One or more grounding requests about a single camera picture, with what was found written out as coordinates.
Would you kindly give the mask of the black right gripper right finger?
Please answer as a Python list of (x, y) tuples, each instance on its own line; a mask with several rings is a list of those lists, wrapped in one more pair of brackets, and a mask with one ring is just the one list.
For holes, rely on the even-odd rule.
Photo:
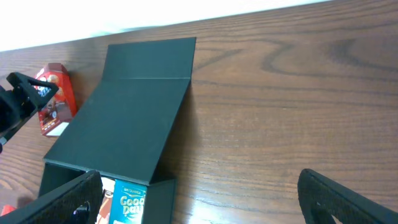
[(397, 212), (311, 169), (301, 171), (297, 190), (306, 224), (397, 223)]

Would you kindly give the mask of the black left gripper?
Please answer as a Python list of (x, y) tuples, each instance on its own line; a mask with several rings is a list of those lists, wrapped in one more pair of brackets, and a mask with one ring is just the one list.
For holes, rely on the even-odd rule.
[(58, 92), (58, 86), (19, 72), (10, 73), (6, 80), (14, 87), (1, 86), (1, 152), (8, 141), (42, 109)]

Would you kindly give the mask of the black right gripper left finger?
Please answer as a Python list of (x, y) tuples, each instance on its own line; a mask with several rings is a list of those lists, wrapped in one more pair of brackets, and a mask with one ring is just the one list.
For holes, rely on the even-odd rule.
[(101, 175), (91, 170), (1, 217), (1, 223), (95, 223), (103, 201)]

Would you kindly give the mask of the red Hello Panda box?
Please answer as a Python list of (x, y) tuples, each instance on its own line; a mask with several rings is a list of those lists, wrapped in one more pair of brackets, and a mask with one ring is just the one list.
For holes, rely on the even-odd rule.
[(78, 111), (67, 69), (61, 63), (48, 63), (35, 78), (58, 87), (55, 96), (38, 114), (41, 134), (60, 136)]

